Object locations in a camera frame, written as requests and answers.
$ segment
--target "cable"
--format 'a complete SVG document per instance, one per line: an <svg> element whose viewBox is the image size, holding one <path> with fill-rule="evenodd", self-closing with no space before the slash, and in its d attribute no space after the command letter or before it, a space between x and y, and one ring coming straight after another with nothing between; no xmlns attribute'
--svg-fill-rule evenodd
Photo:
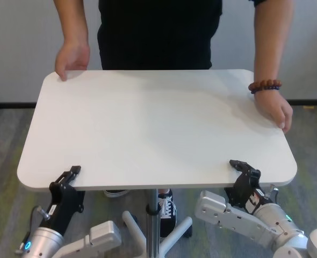
<svg viewBox="0 0 317 258"><path fill-rule="evenodd" d="M32 211L31 211L31 216L30 216L30 230L29 230L29 233L31 233L32 231L32 220L33 220L33 212L39 208L40 206L39 205L36 205L35 207L32 208Z"/></svg>
<svg viewBox="0 0 317 258"><path fill-rule="evenodd" d="M276 196L275 196L275 203L276 203L276 204L278 204L278 202L277 202L278 193L279 193L279 192L277 191Z"/></svg>
<svg viewBox="0 0 317 258"><path fill-rule="evenodd" d="M29 231L26 232L20 246L19 246L19 249L18 250L15 250L15 254L16 255L22 255L23 253L23 248L25 246L25 244L27 243L28 239L30 238L30 235L31 235L31 231L32 231L32 220L33 220L33 212L38 208L39 206L35 206L32 208L32 211L31 211L31 216L30 216L30 227L29 227Z"/></svg>

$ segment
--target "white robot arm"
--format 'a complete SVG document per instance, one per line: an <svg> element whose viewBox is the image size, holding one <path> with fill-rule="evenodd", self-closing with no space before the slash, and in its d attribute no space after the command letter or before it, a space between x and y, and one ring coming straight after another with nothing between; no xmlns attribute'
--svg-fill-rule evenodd
<svg viewBox="0 0 317 258"><path fill-rule="evenodd" d="M40 226L31 235L30 229L16 254L22 258L80 258L96 257L121 245L119 229L107 221L90 229L83 239L63 246L63 236L75 212L83 212L84 192L76 191L70 183L79 175L80 166L72 166L49 186L52 200L47 211L40 206L33 208L43 217Z"/></svg>
<svg viewBox="0 0 317 258"><path fill-rule="evenodd" d="M231 204L222 196L203 191L196 205L196 217L251 238L271 249L273 258L317 258L317 230L308 240L260 188L259 170L241 161L231 160L230 164L242 172L234 186L225 189ZM245 212L233 206L244 208Z"/></svg>

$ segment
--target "beaded bracelet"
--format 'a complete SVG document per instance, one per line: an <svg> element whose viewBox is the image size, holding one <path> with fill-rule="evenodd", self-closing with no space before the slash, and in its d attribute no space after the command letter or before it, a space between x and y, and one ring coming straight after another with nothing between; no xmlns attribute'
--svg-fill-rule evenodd
<svg viewBox="0 0 317 258"><path fill-rule="evenodd" d="M282 82L279 80L263 80L261 82L253 82L249 85L250 93L255 94L261 90L279 90Z"/></svg>

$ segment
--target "sneaker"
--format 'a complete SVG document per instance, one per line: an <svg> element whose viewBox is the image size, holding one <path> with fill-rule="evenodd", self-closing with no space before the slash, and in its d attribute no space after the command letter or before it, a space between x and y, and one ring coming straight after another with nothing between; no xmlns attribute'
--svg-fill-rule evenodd
<svg viewBox="0 0 317 258"><path fill-rule="evenodd" d="M128 192L130 192L130 190L104 190L104 194L108 198L120 197L127 194Z"/></svg>
<svg viewBox="0 0 317 258"><path fill-rule="evenodd" d="M166 238L175 228L176 225L176 207L173 202L173 193L160 193L158 203L161 206L161 226L160 237Z"/></svg>

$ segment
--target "black baseboard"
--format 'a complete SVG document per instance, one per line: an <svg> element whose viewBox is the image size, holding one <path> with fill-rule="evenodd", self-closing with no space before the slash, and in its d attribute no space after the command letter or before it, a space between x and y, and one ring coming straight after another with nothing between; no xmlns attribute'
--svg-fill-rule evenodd
<svg viewBox="0 0 317 258"><path fill-rule="evenodd" d="M288 99L291 106L317 106L317 99ZM0 109L34 109L36 102L0 103Z"/></svg>
<svg viewBox="0 0 317 258"><path fill-rule="evenodd" d="M317 99L287 99L291 106L317 106Z"/></svg>
<svg viewBox="0 0 317 258"><path fill-rule="evenodd" d="M0 109L34 109L36 102L3 102L0 103Z"/></svg>

